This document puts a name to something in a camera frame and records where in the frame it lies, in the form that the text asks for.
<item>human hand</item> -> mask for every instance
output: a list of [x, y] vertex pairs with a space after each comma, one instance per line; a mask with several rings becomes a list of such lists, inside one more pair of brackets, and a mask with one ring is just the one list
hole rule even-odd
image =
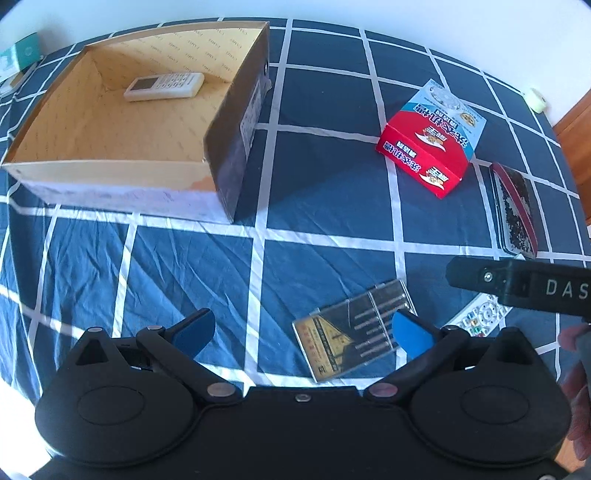
[[[565, 350], [576, 352], [577, 337], [590, 331], [591, 326], [586, 323], [564, 329], [558, 336], [558, 344]], [[580, 361], [570, 371], [561, 387], [570, 401], [573, 413], [566, 437], [572, 440], [577, 458], [586, 460], [591, 456], [591, 401], [589, 401], [587, 374]]]

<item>blue gripper pad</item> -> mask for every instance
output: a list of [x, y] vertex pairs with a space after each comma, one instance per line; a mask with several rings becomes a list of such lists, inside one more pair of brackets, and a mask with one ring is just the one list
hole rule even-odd
[[410, 358], [429, 350], [438, 340], [439, 330], [406, 310], [399, 310], [392, 318], [392, 333]]
[[173, 334], [170, 343], [185, 355], [195, 358], [212, 340], [216, 331], [216, 317], [208, 310], [196, 318], [191, 316], [182, 320], [169, 330]]

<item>glitter phone case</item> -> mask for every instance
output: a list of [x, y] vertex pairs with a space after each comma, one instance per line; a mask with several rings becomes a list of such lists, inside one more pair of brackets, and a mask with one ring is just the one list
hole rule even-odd
[[536, 258], [538, 242], [532, 221], [535, 197], [516, 170], [498, 163], [491, 165], [492, 190], [501, 248], [511, 254]]

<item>cardboard box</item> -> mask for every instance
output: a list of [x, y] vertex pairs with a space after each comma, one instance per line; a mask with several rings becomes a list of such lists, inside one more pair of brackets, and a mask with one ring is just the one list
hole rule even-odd
[[[266, 22], [176, 25], [86, 46], [3, 167], [47, 203], [231, 223], [268, 79]], [[190, 99], [127, 102], [151, 74], [203, 72]]]
[[0, 53], [0, 83], [41, 58], [39, 37], [32, 33]]
[[441, 199], [462, 179], [485, 123], [429, 80], [386, 124], [376, 150]]

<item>bed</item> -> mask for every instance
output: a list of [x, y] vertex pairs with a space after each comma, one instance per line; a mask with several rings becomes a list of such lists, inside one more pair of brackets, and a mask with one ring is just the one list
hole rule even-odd
[[[85, 44], [212, 20], [219, 19], [147, 25], [48, 55], [0, 103], [0, 155]], [[208, 307], [217, 329], [195, 360], [247, 389], [315, 385], [292, 321], [383, 281], [405, 280], [418, 314], [444, 325], [475, 295], [446, 284], [449, 260], [504, 255], [495, 233], [493, 161], [532, 183], [541, 212], [534, 223], [543, 233], [538, 260], [591, 261], [560, 146], [546, 117], [532, 113], [515, 88], [399, 38], [263, 20], [271, 24], [274, 88], [264, 100], [233, 225], [45, 205], [1, 173], [0, 375], [33, 403], [91, 326], [130, 336]], [[386, 120], [429, 79], [487, 120], [476, 158], [444, 200], [374, 150]], [[557, 335], [579, 321], [514, 309], [505, 323], [524, 331], [560, 379], [574, 358], [558, 347]], [[363, 388], [406, 360], [403, 352], [390, 353], [331, 384]]]

